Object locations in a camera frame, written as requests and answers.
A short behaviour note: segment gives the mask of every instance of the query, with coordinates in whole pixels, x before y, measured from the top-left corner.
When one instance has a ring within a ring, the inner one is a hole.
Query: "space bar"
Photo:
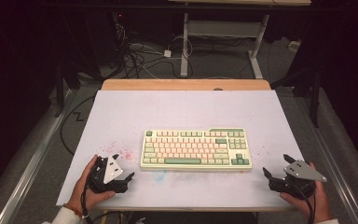
[[[200,159],[165,159],[165,164],[201,164]]]

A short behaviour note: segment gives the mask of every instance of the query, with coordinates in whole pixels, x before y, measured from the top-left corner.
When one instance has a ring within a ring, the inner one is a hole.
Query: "white tabletop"
[[[244,128],[250,172],[142,171],[143,134],[149,129]],[[99,91],[57,205],[67,203],[94,154],[119,154],[135,172],[126,193],[96,208],[165,211],[277,211],[291,208],[269,190],[266,167],[284,177],[283,154],[302,159],[275,91]]]

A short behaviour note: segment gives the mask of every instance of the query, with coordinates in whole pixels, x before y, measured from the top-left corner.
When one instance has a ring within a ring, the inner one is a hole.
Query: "person's right hand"
[[[310,162],[310,167],[315,169],[315,166],[312,162]],[[331,220],[333,219],[330,212],[330,205],[327,199],[327,194],[324,191],[324,185],[321,181],[315,181],[316,189],[315,189],[315,200],[316,200],[316,210],[315,210],[315,223]],[[310,218],[310,209],[307,203],[304,200],[300,200],[298,198],[293,197],[288,193],[282,192],[280,194],[281,198],[290,203],[293,207],[295,207],[298,211],[304,214],[307,218]],[[312,208],[314,204],[313,195],[309,197],[310,204]]]

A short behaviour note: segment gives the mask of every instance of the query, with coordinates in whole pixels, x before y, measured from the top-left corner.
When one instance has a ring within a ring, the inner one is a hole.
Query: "mechanical keyboard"
[[[242,128],[147,130],[141,167],[157,170],[247,171],[252,169]]]

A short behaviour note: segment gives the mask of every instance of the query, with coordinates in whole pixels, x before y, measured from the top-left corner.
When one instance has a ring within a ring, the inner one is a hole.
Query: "white table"
[[[254,168],[250,172],[142,171],[147,129],[242,127]],[[302,159],[275,91],[99,91],[57,205],[66,203],[94,154],[119,154],[127,174],[124,194],[97,209],[131,211],[282,211],[291,206],[269,190],[262,168],[284,177],[283,154]]]
[[[205,4],[237,4],[237,5],[263,5],[263,6],[287,6],[301,7],[309,6],[310,0],[170,0],[173,2],[205,3]],[[233,36],[233,37],[254,37],[255,45],[248,51],[249,60],[255,78],[263,78],[260,66],[257,62],[257,52],[260,48],[263,35],[267,28],[269,15],[264,15],[261,22],[238,22],[238,21],[191,21],[188,13],[184,17],[183,49],[181,61],[181,77],[187,77],[188,66],[188,36],[189,35],[208,35],[208,36]]]

